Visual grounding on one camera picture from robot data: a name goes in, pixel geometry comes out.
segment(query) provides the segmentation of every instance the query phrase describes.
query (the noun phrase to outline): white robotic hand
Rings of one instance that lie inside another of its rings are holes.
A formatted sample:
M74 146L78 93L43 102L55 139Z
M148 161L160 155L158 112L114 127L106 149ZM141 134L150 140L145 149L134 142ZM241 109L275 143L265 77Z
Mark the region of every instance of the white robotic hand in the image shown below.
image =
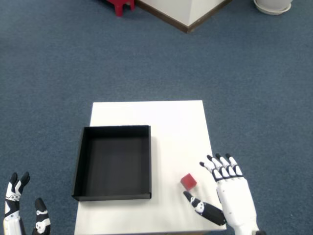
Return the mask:
M260 231L256 223L256 211L247 180L230 154L226 154L229 162L216 154L219 159L207 156L208 162L200 162L212 173L217 183L217 194L223 211L202 202L185 191L184 195L196 209L196 212L206 219L223 225L226 222L235 230L236 235L266 235Z
M5 208L3 229L4 235L26 235L22 218L20 217L20 198L24 187L29 182L30 177L26 172L20 180L17 173L13 173L8 184L5 195ZM49 235L50 219L45 204L41 198L35 202L37 210L36 227L33 235Z

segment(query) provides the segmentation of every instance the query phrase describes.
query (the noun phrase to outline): white flower pot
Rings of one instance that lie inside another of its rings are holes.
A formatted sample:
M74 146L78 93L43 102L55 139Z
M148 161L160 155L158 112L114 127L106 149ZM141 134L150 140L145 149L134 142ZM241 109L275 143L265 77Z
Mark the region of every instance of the white flower pot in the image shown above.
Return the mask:
M265 14L280 15L291 8L292 0L254 0L256 7Z

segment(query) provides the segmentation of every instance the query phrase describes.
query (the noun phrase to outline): red cube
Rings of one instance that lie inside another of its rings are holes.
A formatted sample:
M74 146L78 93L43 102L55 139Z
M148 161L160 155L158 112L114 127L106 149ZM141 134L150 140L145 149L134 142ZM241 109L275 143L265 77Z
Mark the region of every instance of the red cube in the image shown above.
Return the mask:
M196 186L197 181L191 176L191 174L187 174L180 180L181 184L185 187L187 191Z

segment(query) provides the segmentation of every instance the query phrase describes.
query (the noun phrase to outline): white tabletop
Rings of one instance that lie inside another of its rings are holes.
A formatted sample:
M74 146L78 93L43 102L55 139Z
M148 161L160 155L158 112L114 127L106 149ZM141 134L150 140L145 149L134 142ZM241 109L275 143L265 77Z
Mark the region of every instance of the white tabletop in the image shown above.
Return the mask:
M221 208L216 183L199 161L212 154L202 101L94 103L90 126L150 125L152 198L79 202L75 235L223 230L194 212L182 194L187 173L198 182L190 192Z

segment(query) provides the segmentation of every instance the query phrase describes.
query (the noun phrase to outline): black box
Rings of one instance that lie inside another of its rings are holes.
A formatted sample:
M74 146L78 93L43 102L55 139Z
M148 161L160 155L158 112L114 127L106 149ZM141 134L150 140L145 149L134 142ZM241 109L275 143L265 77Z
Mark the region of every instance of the black box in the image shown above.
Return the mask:
M150 126L85 127L72 196L78 201L151 198Z

